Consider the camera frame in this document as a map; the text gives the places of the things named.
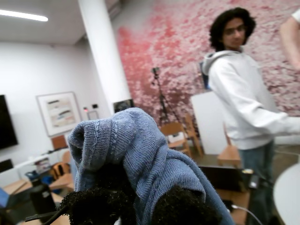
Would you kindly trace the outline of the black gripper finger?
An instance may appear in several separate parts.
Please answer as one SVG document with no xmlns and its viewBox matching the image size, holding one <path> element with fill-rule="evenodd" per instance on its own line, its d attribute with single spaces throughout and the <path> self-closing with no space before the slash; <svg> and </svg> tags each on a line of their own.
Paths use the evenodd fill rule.
<svg viewBox="0 0 300 225">
<path fill-rule="evenodd" d="M 221 217 L 201 199 L 201 192 L 172 187 L 159 198 L 152 225 L 219 225 Z"/>
<path fill-rule="evenodd" d="M 135 192 L 122 165 L 105 165 L 96 174 L 95 186 L 71 192 L 61 202 L 61 214 L 72 225 L 135 225 Z"/>
</svg>

